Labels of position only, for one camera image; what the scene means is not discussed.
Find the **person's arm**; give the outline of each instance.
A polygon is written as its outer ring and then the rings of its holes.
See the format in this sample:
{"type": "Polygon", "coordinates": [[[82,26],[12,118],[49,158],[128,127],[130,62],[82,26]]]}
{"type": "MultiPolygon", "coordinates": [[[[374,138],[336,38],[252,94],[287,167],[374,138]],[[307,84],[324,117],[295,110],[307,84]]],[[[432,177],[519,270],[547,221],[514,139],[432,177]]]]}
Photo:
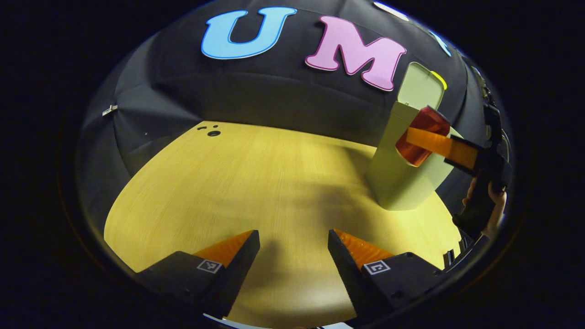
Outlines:
{"type": "MultiPolygon", "coordinates": [[[[463,199],[463,205],[467,206],[467,202],[469,201],[469,198],[471,198],[476,184],[477,178],[474,178],[471,184],[469,185],[469,189],[467,190],[467,197],[463,199]]],[[[504,218],[504,207],[506,205],[507,195],[504,190],[502,190],[500,194],[493,193],[493,191],[491,190],[491,182],[487,187],[487,192],[490,195],[491,200],[494,202],[495,207],[491,212],[491,217],[487,222],[486,228],[483,229],[481,234],[485,235],[490,239],[493,239],[495,233],[498,230],[498,227],[502,222],[502,219],[504,218]]]]}

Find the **wooden tabletop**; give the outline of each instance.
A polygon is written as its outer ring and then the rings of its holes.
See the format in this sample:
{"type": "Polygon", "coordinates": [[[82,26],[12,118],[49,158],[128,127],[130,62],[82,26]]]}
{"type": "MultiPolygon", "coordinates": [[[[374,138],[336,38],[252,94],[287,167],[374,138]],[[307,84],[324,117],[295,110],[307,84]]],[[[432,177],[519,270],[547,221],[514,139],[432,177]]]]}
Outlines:
{"type": "Polygon", "coordinates": [[[258,229],[260,251],[227,319],[271,328],[345,321],[355,313],[327,249],[329,229],[393,254],[414,252],[441,269],[445,252],[459,253],[461,236],[436,193],[411,211],[376,203],[364,178],[375,151],[309,133],[204,121],[132,178],[104,237],[138,272],[175,251],[194,253],[258,229]]]}

